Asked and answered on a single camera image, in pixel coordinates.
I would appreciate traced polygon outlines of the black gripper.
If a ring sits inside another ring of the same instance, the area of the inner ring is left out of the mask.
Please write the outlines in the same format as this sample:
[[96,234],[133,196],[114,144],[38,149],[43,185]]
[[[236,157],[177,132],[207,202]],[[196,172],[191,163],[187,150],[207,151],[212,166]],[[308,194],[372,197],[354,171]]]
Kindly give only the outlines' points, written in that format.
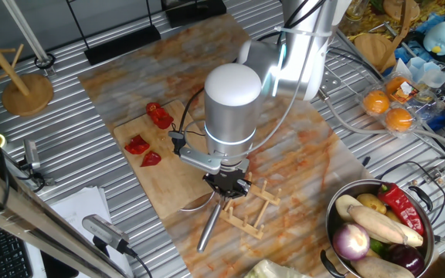
[[222,197],[226,197],[226,190],[229,190],[229,198],[246,197],[252,185],[245,179],[245,172],[242,170],[221,170],[217,175],[207,173],[202,179]]

